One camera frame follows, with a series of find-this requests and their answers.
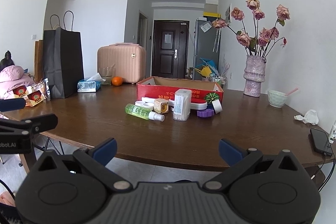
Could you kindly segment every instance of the pink flower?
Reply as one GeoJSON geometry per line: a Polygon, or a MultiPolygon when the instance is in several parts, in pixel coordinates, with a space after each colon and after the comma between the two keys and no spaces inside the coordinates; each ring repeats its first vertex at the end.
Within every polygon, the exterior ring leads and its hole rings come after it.
{"type": "Polygon", "coordinates": [[[287,44],[287,39],[283,38],[283,43],[281,44],[281,46],[284,48],[287,44]]]}
{"type": "Polygon", "coordinates": [[[265,37],[259,37],[259,39],[258,39],[258,44],[262,47],[265,47],[268,42],[269,42],[269,40],[266,39],[265,37]]]}
{"type": "Polygon", "coordinates": [[[288,11],[288,8],[283,7],[281,4],[277,7],[277,16],[280,19],[280,21],[284,21],[286,19],[290,19],[290,13],[288,11]]]}
{"type": "Polygon", "coordinates": [[[247,33],[242,32],[237,36],[237,40],[241,45],[248,47],[250,45],[251,38],[247,33]]]}
{"type": "Polygon", "coordinates": [[[221,18],[213,21],[212,24],[216,29],[220,29],[220,28],[224,28],[228,26],[225,20],[221,18]]]}
{"type": "Polygon", "coordinates": [[[246,0],[247,7],[251,10],[256,10],[260,8],[260,1],[259,0],[246,0]]]}
{"type": "Polygon", "coordinates": [[[278,29],[276,28],[276,27],[274,27],[274,28],[272,28],[271,30],[270,30],[270,32],[271,32],[271,40],[275,40],[276,38],[278,38],[279,37],[279,31],[278,31],[278,29]]]}
{"type": "Polygon", "coordinates": [[[272,33],[271,30],[267,30],[267,29],[263,28],[262,31],[259,34],[260,34],[261,37],[269,40],[271,38],[271,33],[272,33]]]}
{"type": "Polygon", "coordinates": [[[231,12],[231,16],[235,19],[235,20],[242,20],[245,18],[245,15],[243,13],[242,10],[239,10],[238,7],[234,7],[232,12],[231,12]]]}
{"type": "Polygon", "coordinates": [[[253,10],[253,15],[256,20],[260,20],[262,18],[265,18],[264,12],[262,12],[260,9],[253,10]]]}

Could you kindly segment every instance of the crumpled tissue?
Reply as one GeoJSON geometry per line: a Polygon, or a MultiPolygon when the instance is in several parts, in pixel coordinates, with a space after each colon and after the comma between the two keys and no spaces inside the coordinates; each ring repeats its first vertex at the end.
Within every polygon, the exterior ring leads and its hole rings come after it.
{"type": "Polygon", "coordinates": [[[88,78],[88,81],[97,81],[97,82],[105,82],[106,79],[101,78],[100,74],[97,72],[95,75],[91,76],[90,78],[88,78]]]}
{"type": "Polygon", "coordinates": [[[294,116],[294,119],[298,121],[303,121],[304,123],[311,123],[312,125],[316,125],[319,122],[317,112],[313,109],[308,110],[304,117],[302,117],[301,115],[297,115],[294,116]]]}

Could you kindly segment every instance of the vase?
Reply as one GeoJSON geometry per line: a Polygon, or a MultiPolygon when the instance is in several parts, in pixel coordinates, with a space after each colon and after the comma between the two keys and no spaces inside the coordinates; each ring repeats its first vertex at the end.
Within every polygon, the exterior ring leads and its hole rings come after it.
{"type": "Polygon", "coordinates": [[[246,79],[244,94],[253,97],[260,96],[261,83],[265,82],[266,59],[260,56],[248,55],[244,78],[246,79]]]}

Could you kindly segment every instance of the picture on wall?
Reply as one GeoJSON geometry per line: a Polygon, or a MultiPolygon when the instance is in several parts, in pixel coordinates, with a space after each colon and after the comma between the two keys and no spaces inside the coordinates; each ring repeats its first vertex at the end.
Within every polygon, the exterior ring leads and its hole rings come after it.
{"type": "Polygon", "coordinates": [[[231,3],[229,5],[229,7],[225,11],[225,18],[224,18],[224,20],[225,20],[225,22],[227,24],[231,24],[231,3]]]}

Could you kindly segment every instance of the pink suitcase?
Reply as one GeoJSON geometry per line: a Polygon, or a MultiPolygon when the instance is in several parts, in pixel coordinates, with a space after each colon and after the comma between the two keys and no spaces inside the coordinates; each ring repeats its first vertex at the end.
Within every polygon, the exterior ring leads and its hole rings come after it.
{"type": "Polygon", "coordinates": [[[114,65],[113,76],[135,84],[145,78],[146,50],[138,44],[117,43],[101,47],[97,54],[97,69],[114,65]]]}

